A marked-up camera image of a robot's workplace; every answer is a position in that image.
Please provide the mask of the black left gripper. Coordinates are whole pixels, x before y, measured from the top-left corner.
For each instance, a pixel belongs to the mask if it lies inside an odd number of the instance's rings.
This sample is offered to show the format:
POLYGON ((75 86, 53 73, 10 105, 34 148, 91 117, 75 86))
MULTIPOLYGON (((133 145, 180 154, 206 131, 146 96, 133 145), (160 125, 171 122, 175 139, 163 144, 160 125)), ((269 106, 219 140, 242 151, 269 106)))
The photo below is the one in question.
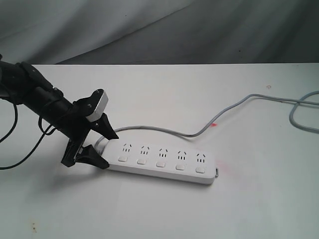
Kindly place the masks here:
MULTIPOLYGON (((60 99, 53 103, 53 125, 69 138, 61 163, 73 166, 77 162, 107 169, 109 163, 93 145, 83 147, 83 142, 91 130, 90 122, 84 116, 86 100, 87 98, 82 98, 71 104, 60 99)), ((105 113, 94 122, 94 131, 107 140, 119 139, 105 113)))

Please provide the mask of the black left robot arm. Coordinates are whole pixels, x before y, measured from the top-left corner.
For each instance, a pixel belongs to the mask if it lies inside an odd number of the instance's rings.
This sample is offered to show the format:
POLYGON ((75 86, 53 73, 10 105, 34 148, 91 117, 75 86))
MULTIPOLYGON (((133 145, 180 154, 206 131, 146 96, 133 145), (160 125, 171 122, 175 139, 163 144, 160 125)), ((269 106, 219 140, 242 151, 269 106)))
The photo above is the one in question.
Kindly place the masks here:
POLYGON ((1 61, 0 97, 14 106, 25 105, 40 120, 47 121, 50 127, 68 137, 61 160, 63 165, 71 167, 84 163, 100 169, 109 167, 92 145, 83 146, 91 130, 106 139, 118 138, 104 113, 108 97, 103 89, 71 103, 32 65, 1 61))

